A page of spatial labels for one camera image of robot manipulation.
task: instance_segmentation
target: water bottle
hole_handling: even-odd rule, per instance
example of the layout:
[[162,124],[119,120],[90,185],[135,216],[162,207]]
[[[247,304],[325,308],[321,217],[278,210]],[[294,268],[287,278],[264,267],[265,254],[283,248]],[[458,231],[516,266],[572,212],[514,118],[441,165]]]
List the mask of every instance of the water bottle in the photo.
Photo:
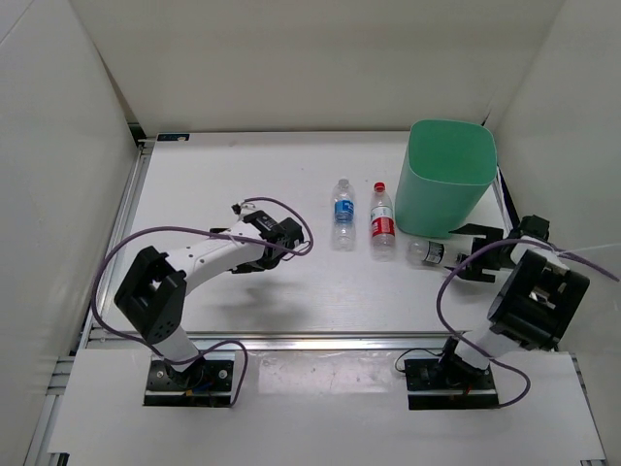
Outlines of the water bottle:
[[443,267],[455,267],[461,262],[461,254],[449,245],[414,238],[409,243],[409,259],[418,260],[427,264],[437,264]]
[[354,192],[347,178],[341,178],[332,192],[334,199],[334,226],[332,247],[335,250],[353,250],[356,227],[353,221]]
[[373,186],[371,199],[371,246],[377,260],[390,260],[395,254],[395,220],[392,201],[384,183]]

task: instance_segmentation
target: green bin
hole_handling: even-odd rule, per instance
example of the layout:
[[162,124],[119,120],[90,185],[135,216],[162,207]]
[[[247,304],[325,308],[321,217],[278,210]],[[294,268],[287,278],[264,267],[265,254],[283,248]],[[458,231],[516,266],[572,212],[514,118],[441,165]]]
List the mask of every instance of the green bin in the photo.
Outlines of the green bin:
[[395,198],[395,220],[411,235],[447,238],[496,177],[488,129],[465,121],[424,119],[410,132]]

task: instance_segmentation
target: black mounting plate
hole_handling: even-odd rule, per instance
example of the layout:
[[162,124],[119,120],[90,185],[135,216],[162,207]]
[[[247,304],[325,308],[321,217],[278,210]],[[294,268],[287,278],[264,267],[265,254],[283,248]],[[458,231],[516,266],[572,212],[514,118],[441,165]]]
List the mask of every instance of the black mounting plate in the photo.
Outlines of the black mounting plate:
[[472,383],[467,395],[440,378],[431,378],[437,358],[406,359],[408,404],[411,411],[485,410],[498,406],[498,393],[491,371]]
[[[233,384],[233,359],[207,359],[207,367],[213,374],[209,391],[186,394],[166,374],[166,365],[152,359],[148,369],[144,406],[192,406],[201,408],[226,408],[231,404]],[[226,377],[219,376],[221,371]]]

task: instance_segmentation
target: purple cable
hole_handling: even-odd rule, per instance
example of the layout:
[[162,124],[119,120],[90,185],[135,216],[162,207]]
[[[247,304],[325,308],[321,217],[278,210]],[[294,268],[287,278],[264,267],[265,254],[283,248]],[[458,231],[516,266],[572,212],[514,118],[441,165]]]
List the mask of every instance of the purple cable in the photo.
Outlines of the purple cable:
[[152,228],[147,228],[145,230],[137,231],[136,233],[133,233],[133,234],[129,235],[126,238],[123,238],[116,246],[114,246],[110,250],[110,252],[108,252],[108,254],[106,254],[106,256],[102,260],[101,264],[97,268],[97,271],[95,272],[95,278],[93,279],[93,285],[92,285],[91,292],[90,292],[90,310],[93,313],[93,317],[95,317],[95,320],[97,321],[97,323],[104,330],[107,330],[108,332],[116,335],[117,337],[123,338],[125,340],[131,340],[132,342],[137,342],[137,343],[140,343],[141,345],[144,345],[145,347],[147,347],[151,351],[153,351],[155,354],[157,354],[159,357],[161,357],[162,360],[164,362],[168,363],[168,364],[188,364],[190,362],[194,362],[195,360],[205,356],[205,354],[208,354],[208,353],[210,353],[210,352],[212,352],[214,350],[217,350],[218,348],[220,348],[223,345],[237,345],[238,347],[240,347],[240,349],[242,349],[242,352],[244,353],[244,367],[242,368],[242,374],[240,375],[240,381],[239,381],[239,383],[237,385],[237,389],[235,391],[235,395],[233,396],[233,400],[231,401],[231,404],[229,405],[229,407],[233,407],[235,405],[235,403],[237,403],[237,399],[240,396],[240,390],[242,389],[242,383],[244,382],[245,372],[246,372],[247,366],[248,366],[248,352],[247,352],[247,349],[245,348],[245,346],[244,346],[244,344],[242,342],[240,342],[239,340],[223,340],[223,341],[218,342],[215,345],[213,345],[213,346],[211,346],[211,347],[209,347],[207,349],[199,350],[199,353],[196,356],[190,357],[188,359],[184,359],[183,361],[173,361],[171,359],[168,359],[168,358],[164,357],[157,350],[156,347],[154,347],[153,345],[147,343],[142,338],[135,337],[134,335],[131,335],[131,334],[125,333],[125,332],[121,332],[120,330],[116,330],[115,328],[110,327],[102,319],[101,314],[99,313],[99,309],[97,308],[97,293],[99,292],[99,285],[101,283],[101,279],[104,276],[104,272],[106,271],[106,268],[110,264],[110,261],[113,259],[113,257],[115,255],[118,254],[118,252],[125,245],[127,245],[128,243],[134,241],[137,238],[140,238],[141,236],[145,236],[145,235],[148,235],[150,233],[157,233],[157,232],[160,232],[160,231],[178,231],[180,233],[191,233],[191,234],[194,234],[194,235],[207,236],[208,238],[212,238],[212,239],[216,239],[216,240],[240,241],[240,242],[246,242],[246,243],[253,243],[255,245],[265,246],[266,248],[272,248],[274,250],[283,250],[283,251],[288,252],[289,254],[294,255],[294,256],[307,255],[309,252],[311,252],[312,247],[314,246],[314,238],[312,236],[312,232],[311,232],[311,229],[309,228],[309,225],[302,218],[302,216],[300,216],[296,211],[294,211],[292,208],[290,208],[286,204],[278,201],[277,199],[272,199],[271,197],[251,197],[251,198],[248,198],[248,199],[244,200],[244,202],[252,202],[252,201],[272,202],[274,204],[278,204],[279,206],[281,206],[284,209],[286,209],[287,211],[289,211],[294,217],[296,217],[298,220],[300,220],[302,225],[306,228],[306,230],[307,230],[307,232],[309,234],[309,240],[308,240],[307,246],[303,250],[290,250],[290,249],[285,248],[285,247],[283,247],[281,245],[275,245],[275,244],[272,244],[272,243],[268,243],[267,241],[256,240],[256,239],[253,239],[253,238],[247,238],[245,236],[226,235],[226,234],[223,234],[223,233],[212,233],[211,231],[199,230],[199,229],[196,229],[196,228],[186,228],[186,227],[183,227],[183,226],[155,226],[155,227],[152,227]]
[[[444,318],[444,315],[442,314],[442,309],[441,309],[441,302],[442,302],[442,297],[444,296],[444,292],[448,288],[448,284],[457,276],[457,274],[459,274],[462,270],[464,270],[466,267],[468,267],[468,264],[470,264],[471,262],[473,262],[477,258],[481,257],[483,254],[485,254],[486,252],[488,252],[490,250],[494,250],[496,248],[501,248],[503,246],[517,245],[519,243],[526,244],[526,245],[531,245],[531,246],[536,246],[536,247],[538,247],[540,249],[556,250],[551,245],[545,245],[545,244],[542,244],[542,243],[539,243],[539,242],[536,242],[536,241],[532,241],[532,240],[505,239],[505,240],[500,240],[500,241],[494,242],[494,243],[492,243],[490,245],[487,245],[487,246],[481,248],[480,250],[478,250],[474,254],[469,255],[466,259],[464,259],[463,262],[461,262],[459,265],[457,265],[450,272],[450,274],[448,274],[448,276],[446,277],[446,279],[444,280],[444,282],[440,286],[440,290],[438,291],[438,298],[436,299],[436,312],[438,314],[438,319],[440,320],[441,324],[446,328],[446,330],[448,330],[455,338],[461,340],[462,342],[464,342],[469,347],[471,347],[474,350],[477,350],[478,352],[480,352],[483,356],[488,358],[490,360],[490,362],[496,364],[499,367],[507,369],[508,371],[511,371],[511,372],[513,372],[515,374],[518,374],[526,382],[526,386],[524,387],[524,390],[522,390],[522,392],[519,395],[517,395],[512,400],[509,400],[509,401],[507,401],[505,403],[501,403],[496,408],[506,408],[506,407],[514,405],[518,401],[521,401],[522,399],[524,399],[524,397],[531,390],[531,385],[532,385],[531,379],[524,372],[519,370],[518,368],[510,366],[508,364],[505,364],[504,362],[501,362],[501,361],[498,361],[498,360],[494,359],[494,357],[490,353],[488,353],[485,349],[483,349],[480,346],[476,345],[475,343],[471,342],[466,337],[464,337],[461,333],[459,333],[457,330],[455,330],[446,321],[446,319]],[[572,252],[565,252],[565,251],[562,251],[562,250],[557,250],[557,251],[560,252],[561,255],[563,255],[565,258],[573,260],[573,261],[576,261],[576,262],[579,262],[579,263],[584,264],[584,265],[587,265],[587,266],[591,267],[592,269],[597,270],[601,274],[611,278],[612,280],[614,280],[616,282],[619,282],[618,277],[616,277],[614,274],[608,272],[606,269],[602,268],[601,266],[599,266],[597,264],[594,264],[590,260],[585,259],[584,257],[581,257],[581,256],[579,256],[577,254],[572,253]]]

